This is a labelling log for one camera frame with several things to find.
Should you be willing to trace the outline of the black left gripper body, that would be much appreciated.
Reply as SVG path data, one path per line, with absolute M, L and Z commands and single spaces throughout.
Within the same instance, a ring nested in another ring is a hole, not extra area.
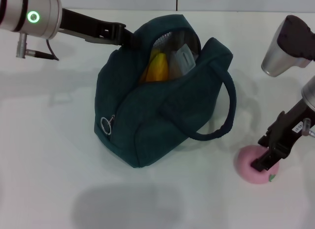
M 90 43 L 122 45 L 125 27 L 121 23 L 105 22 L 63 9 L 59 32 Z

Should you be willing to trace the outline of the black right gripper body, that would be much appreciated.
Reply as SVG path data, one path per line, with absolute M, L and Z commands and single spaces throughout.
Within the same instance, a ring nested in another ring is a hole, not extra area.
M 281 112 L 267 130 L 266 135 L 270 136 L 268 151 L 276 153 L 279 158 L 286 158 L 302 136 L 304 119 L 310 119 L 311 128 L 315 125 L 315 112 L 303 100 L 287 113 Z

